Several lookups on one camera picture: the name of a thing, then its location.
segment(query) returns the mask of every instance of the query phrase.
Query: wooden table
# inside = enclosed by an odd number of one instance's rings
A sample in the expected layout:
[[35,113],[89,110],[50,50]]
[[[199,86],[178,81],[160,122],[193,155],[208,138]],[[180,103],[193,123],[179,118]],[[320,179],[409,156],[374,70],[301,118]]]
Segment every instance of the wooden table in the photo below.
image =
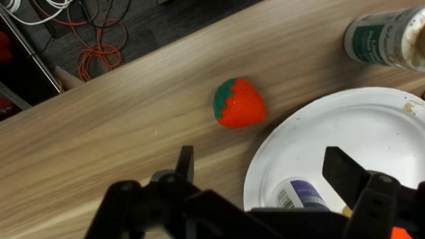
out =
[[[359,14],[417,4],[264,0],[1,122],[0,237],[82,237],[110,183],[146,183],[182,144],[195,146],[195,184],[241,206],[255,150],[293,110],[355,86],[423,91],[422,74],[357,63],[341,48]],[[213,90],[235,75],[257,86],[267,122],[217,126]]]

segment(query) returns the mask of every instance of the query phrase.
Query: floor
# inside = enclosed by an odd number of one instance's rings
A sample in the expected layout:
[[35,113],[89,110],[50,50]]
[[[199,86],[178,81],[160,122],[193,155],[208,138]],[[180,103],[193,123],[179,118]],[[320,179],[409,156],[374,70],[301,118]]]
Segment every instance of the floor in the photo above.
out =
[[[108,0],[98,1],[100,9],[98,20],[102,20]],[[118,17],[120,12],[123,12],[127,1],[128,0],[120,0],[114,2],[110,16]],[[130,0],[128,12],[122,20],[122,24],[127,29],[127,42],[122,50],[123,61],[130,62],[134,58],[147,54],[257,1],[259,0],[171,0],[160,5],[156,0]],[[85,5],[89,12],[95,12],[94,0],[86,0]],[[73,21],[83,20],[83,14],[79,10],[81,6],[71,8],[70,16]],[[25,16],[25,18],[38,18],[27,1],[22,1],[22,6],[17,14]],[[58,65],[77,75],[77,58],[83,46],[69,28],[54,24],[54,29],[58,34],[55,38],[50,37],[45,25],[22,28],[37,50],[42,50],[47,45],[42,53],[39,52],[39,56],[49,66],[53,67]],[[77,29],[89,45],[94,44],[93,26],[78,26]],[[119,45],[122,38],[123,34],[119,32],[119,28],[110,28],[104,33],[104,42],[107,44]],[[104,71],[100,63],[91,65],[90,67],[93,67],[91,70],[94,70],[97,75]]]

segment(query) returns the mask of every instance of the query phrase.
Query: white cable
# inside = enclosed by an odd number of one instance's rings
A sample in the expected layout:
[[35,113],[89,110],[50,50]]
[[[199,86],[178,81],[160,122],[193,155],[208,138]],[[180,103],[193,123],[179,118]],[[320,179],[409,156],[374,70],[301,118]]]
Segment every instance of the white cable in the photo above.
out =
[[50,21],[51,18],[57,17],[57,14],[59,14],[63,9],[66,9],[73,0],[63,0],[62,2],[57,2],[57,1],[53,1],[53,0],[45,0],[51,8],[55,8],[57,12],[53,13],[51,16],[46,17],[46,18],[42,18],[41,21],[33,21],[33,22],[29,22],[29,21],[23,21],[21,18],[18,18],[17,16],[13,14],[13,9],[14,12],[18,9],[19,4],[21,4],[21,0],[10,0],[8,5],[2,5],[2,8],[14,18],[17,20],[18,22],[23,24],[23,25],[39,25],[39,24],[43,24],[46,21]]

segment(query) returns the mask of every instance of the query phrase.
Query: paper plate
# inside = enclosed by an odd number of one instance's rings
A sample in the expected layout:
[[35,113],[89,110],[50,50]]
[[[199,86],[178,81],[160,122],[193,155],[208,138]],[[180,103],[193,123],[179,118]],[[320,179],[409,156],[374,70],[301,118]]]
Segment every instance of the paper plate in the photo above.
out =
[[326,95],[286,118],[256,151],[243,190],[244,210],[273,207],[274,187],[305,178],[325,204],[345,203],[321,175],[324,150],[338,146],[366,170],[382,171],[415,188],[425,180],[425,103],[386,87]]

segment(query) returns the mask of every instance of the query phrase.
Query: wood grain surface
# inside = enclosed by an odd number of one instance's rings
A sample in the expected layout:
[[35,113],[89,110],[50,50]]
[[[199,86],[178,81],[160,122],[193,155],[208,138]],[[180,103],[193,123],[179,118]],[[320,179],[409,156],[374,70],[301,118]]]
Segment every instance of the wood grain surface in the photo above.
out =
[[[341,46],[359,14],[418,4],[265,0],[1,122],[0,237],[82,237],[110,183],[146,184],[182,144],[195,146],[195,184],[241,207],[255,150],[293,110],[349,87],[423,91],[423,74],[353,62]],[[267,122],[217,126],[213,90],[235,75],[263,94]]]

